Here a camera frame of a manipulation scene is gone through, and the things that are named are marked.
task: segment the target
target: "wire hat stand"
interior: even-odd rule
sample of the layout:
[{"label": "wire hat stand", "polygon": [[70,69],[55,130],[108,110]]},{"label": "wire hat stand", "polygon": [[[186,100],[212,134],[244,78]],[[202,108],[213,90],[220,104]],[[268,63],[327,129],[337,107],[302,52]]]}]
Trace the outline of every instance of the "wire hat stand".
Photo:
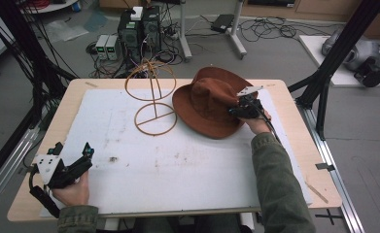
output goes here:
[{"label": "wire hat stand", "polygon": [[[163,90],[157,78],[159,74],[167,74],[174,79],[174,86],[171,90]],[[128,84],[131,79],[136,77],[148,79],[150,82],[151,97],[138,97],[130,92]],[[134,117],[134,124],[139,131],[151,136],[158,136],[171,131],[177,124],[178,117],[174,109],[160,101],[171,95],[177,86],[177,79],[172,69],[163,62],[143,60],[126,78],[125,91],[134,99],[149,101],[150,104],[141,107]]]}]

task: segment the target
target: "person's hand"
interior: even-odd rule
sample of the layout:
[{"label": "person's hand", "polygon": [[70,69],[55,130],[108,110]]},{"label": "person's hand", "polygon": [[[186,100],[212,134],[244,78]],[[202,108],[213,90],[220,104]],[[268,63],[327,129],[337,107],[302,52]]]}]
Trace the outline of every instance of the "person's hand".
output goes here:
[{"label": "person's hand", "polygon": [[89,199],[88,171],[84,172],[77,183],[65,188],[55,188],[52,195],[66,206],[87,205]]},{"label": "person's hand", "polygon": [[[265,111],[265,115],[267,116],[268,119],[271,120],[271,115]],[[263,118],[239,118],[240,120],[246,122],[248,126],[250,126],[251,131],[255,134],[260,134],[260,133],[270,133],[271,129],[265,122]]]}]

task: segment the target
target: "gray floor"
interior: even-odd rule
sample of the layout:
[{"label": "gray floor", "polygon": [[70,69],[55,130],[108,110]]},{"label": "gray floor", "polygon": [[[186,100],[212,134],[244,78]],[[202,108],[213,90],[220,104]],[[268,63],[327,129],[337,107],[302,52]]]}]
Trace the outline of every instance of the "gray floor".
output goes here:
[{"label": "gray floor", "polygon": [[[77,14],[68,9],[43,16],[45,23],[70,17],[70,26],[89,26],[90,32],[76,40],[53,43],[80,77],[87,78],[93,71],[93,62],[85,52],[86,46],[100,34],[116,32],[117,21],[102,16],[92,7]],[[200,19],[188,19],[188,27]],[[206,27],[207,24],[200,22],[196,28]],[[334,29],[335,27],[323,28],[328,33]],[[192,32],[211,33],[209,30]],[[253,43],[241,39],[248,52],[243,60],[239,59],[226,36],[188,37],[188,41],[193,59],[189,63],[172,66],[178,78],[192,78],[198,69],[214,65],[246,79],[283,80],[290,85],[308,77],[317,69],[303,46],[292,39],[260,39]],[[0,71],[1,149],[31,107],[31,85],[7,53],[0,57]],[[300,92],[301,90],[296,91],[292,96],[297,97]],[[332,87],[329,90],[325,127],[328,146],[365,232],[380,232],[380,87]],[[16,173],[0,195],[0,232],[56,232],[55,221],[15,223],[7,220],[6,214],[22,179],[23,175]],[[318,232],[347,232],[342,219],[335,219],[332,225],[327,218],[315,217],[326,213],[326,210],[312,211]],[[339,210],[331,210],[331,213],[340,215]],[[256,228],[256,232],[262,232],[258,224]]]}]

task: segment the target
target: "cowboy hat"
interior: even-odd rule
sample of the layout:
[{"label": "cowboy hat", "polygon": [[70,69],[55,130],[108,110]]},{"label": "cowboy hat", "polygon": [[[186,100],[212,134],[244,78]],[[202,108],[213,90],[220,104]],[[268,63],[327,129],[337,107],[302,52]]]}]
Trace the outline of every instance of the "cowboy hat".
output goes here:
[{"label": "cowboy hat", "polygon": [[191,84],[179,87],[172,96],[176,114],[191,129],[213,139],[225,138],[244,122],[228,112],[238,105],[237,93],[252,86],[221,68],[200,69]]}]

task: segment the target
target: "desk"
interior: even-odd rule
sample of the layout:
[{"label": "desk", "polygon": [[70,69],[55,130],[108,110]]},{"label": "desk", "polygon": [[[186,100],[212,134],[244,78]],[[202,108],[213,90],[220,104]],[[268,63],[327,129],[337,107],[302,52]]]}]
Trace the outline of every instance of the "desk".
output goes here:
[{"label": "desk", "polygon": [[[172,87],[173,80],[160,80],[161,86]],[[188,84],[191,79],[177,80],[177,86]],[[338,208],[341,206],[341,198],[332,182],[327,170],[317,170],[315,164],[322,163],[323,160],[317,151],[316,146],[299,114],[295,103],[282,81],[274,80],[249,80],[253,85],[263,85],[271,94],[272,101],[277,107],[278,115],[282,121],[284,129],[289,136],[291,147],[295,158],[298,161],[301,172],[307,183],[313,204],[309,208]],[[130,88],[147,88],[148,80],[133,80]],[[114,89],[123,88],[124,80],[74,80],[70,83],[62,102],[52,120],[50,128],[40,145],[39,153],[45,153],[49,148],[53,148],[56,142],[65,142],[66,136],[71,128],[72,122],[76,117],[84,93],[88,89]],[[20,187],[17,197],[8,212],[10,221],[30,221],[45,220],[39,217],[42,205],[29,194],[28,175],[25,177]],[[40,176],[36,176],[34,183],[41,183]],[[231,210],[232,212],[253,212],[258,211],[254,208],[244,208]],[[217,213],[224,213],[225,210],[216,210]],[[163,215],[195,215],[196,211],[190,213],[150,213],[146,216]],[[119,216],[142,216],[140,214],[116,215]]]}]

